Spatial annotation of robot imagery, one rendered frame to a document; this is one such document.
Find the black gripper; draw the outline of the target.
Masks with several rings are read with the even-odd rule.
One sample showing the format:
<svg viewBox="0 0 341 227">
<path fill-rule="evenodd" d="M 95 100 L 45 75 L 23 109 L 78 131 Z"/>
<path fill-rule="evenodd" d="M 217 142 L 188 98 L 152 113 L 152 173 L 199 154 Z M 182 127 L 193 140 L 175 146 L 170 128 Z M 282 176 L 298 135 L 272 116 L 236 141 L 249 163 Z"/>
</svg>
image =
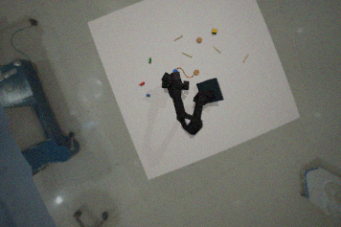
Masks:
<svg viewBox="0 0 341 227">
<path fill-rule="evenodd" d="M 184 80 L 184 84 L 186 85 L 183 90 L 189 90 L 189 82 Z M 167 88 L 168 84 L 162 81 L 162 88 Z"/>
</svg>

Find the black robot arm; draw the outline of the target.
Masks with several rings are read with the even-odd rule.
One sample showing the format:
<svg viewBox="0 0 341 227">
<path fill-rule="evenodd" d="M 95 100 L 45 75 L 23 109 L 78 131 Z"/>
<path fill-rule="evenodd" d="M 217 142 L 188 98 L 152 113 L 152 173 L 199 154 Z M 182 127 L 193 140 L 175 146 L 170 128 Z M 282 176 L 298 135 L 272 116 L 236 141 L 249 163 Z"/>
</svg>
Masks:
<svg viewBox="0 0 341 227">
<path fill-rule="evenodd" d="M 193 114 L 190 115 L 185 112 L 185 108 L 181 99 L 182 90 L 186 85 L 182 83 L 180 73 L 173 72 L 171 74 L 168 74 L 166 72 L 161 81 L 164 81 L 168 84 L 167 88 L 169 90 L 170 97 L 173 99 L 177 121 L 180 122 L 182 127 L 189 134 L 195 135 L 203 127 L 203 122 L 201 120 L 203 105 L 216 99 L 215 91 L 207 90 L 198 92 L 193 98 L 193 102 L 195 102 L 195 107 Z M 187 125 L 184 119 L 188 119 L 191 121 Z"/>
</svg>

